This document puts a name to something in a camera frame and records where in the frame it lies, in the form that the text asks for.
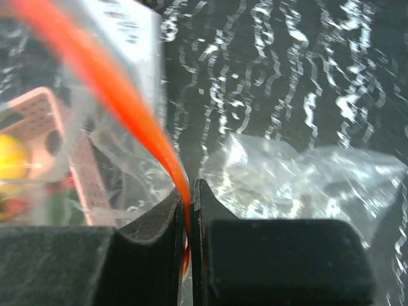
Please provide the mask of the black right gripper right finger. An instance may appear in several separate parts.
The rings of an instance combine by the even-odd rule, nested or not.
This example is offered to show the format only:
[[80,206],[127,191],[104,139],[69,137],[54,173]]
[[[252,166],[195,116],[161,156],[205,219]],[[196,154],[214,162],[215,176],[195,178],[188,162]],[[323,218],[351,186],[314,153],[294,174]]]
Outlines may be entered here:
[[204,179],[194,183],[195,305],[373,305],[360,238],[335,219],[239,219]]

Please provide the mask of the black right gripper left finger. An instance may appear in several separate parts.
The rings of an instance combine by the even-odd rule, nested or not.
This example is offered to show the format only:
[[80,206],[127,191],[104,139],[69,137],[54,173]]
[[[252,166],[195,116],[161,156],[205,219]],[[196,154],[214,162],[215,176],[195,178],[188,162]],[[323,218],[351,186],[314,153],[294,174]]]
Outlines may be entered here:
[[2,226],[2,305],[176,305],[183,206],[172,191],[121,228]]

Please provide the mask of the clear orange-zip bag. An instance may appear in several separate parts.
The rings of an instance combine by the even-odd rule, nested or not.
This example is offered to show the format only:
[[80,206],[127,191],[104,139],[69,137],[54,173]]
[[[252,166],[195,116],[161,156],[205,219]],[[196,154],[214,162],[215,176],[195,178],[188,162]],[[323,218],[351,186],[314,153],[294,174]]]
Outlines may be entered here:
[[52,1],[8,1],[7,5],[12,15],[30,24],[55,54],[72,65],[106,108],[168,172],[184,206],[184,226],[191,242],[191,192],[186,171],[139,90],[101,43]]

